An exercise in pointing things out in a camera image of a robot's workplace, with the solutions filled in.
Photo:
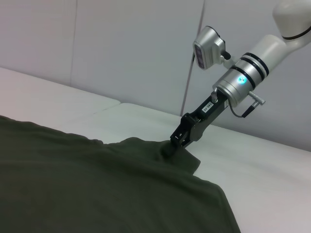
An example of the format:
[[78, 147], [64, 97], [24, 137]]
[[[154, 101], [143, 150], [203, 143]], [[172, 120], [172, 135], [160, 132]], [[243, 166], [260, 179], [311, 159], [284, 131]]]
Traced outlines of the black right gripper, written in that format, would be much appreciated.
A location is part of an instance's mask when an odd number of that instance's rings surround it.
[[226, 101], [227, 97], [220, 91], [212, 92], [194, 112], [186, 113], [169, 142], [163, 146], [164, 157], [173, 157], [192, 142], [198, 141], [205, 129], [225, 110]]

